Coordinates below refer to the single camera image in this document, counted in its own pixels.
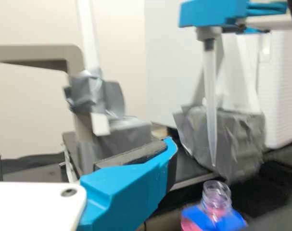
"clear plastic bottle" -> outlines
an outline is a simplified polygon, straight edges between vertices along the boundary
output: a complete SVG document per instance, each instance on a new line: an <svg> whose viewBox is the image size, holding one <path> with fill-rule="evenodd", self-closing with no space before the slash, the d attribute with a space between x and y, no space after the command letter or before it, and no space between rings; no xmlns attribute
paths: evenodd
<svg viewBox="0 0 292 231"><path fill-rule="evenodd" d="M199 205L181 212L183 231L234 231L246 226L245 220L231 206L229 187L216 180L203 184Z"/></svg>

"white panel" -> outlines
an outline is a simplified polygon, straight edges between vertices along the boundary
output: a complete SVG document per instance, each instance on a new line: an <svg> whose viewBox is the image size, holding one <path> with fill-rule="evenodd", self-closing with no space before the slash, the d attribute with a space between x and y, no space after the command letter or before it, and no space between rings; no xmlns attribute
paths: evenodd
<svg viewBox="0 0 292 231"><path fill-rule="evenodd" d="M270 148L292 142L292 31L272 32L269 59L259 67L258 96Z"/></svg>
<svg viewBox="0 0 292 231"><path fill-rule="evenodd" d="M63 197L69 189L76 193ZM0 230L73 231L85 204L76 184L0 182Z"/></svg>
<svg viewBox="0 0 292 231"><path fill-rule="evenodd" d="M179 28L183 0L145 1L146 57L151 121L176 127L172 113L201 102L202 43L194 28Z"/></svg>

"white device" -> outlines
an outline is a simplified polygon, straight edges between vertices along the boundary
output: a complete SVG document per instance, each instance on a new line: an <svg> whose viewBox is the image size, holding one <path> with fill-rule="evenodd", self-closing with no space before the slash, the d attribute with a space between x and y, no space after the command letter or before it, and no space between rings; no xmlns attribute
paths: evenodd
<svg viewBox="0 0 292 231"><path fill-rule="evenodd" d="M0 230L76 230L86 204L82 186L0 182Z"/></svg>

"white wall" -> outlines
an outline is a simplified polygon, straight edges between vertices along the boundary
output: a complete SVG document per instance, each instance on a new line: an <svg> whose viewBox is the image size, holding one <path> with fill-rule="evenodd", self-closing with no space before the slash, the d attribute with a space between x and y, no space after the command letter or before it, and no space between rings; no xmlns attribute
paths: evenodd
<svg viewBox="0 0 292 231"><path fill-rule="evenodd" d="M128 114L145 118L143 1L96 0L95 14L104 78L120 82ZM0 1L0 45L34 43L81 46L75 0ZM0 64L3 158L63 149L61 133L73 130L65 85L62 72Z"/></svg>
<svg viewBox="0 0 292 231"><path fill-rule="evenodd" d="M203 88L196 89L202 80L202 43L194 28L178 27L182 2L145 1L149 117L171 127L176 127L173 112L203 96Z"/></svg>

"bottle neck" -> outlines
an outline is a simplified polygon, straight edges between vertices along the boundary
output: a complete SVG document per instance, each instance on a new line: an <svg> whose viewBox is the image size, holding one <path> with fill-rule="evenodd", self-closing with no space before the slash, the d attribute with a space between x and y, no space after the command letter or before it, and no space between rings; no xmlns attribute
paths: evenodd
<svg viewBox="0 0 292 231"><path fill-rule="evenodd" d="M214 221L231 211L230 189L219 181L207 182L203 187L202 209Z"/></svg>

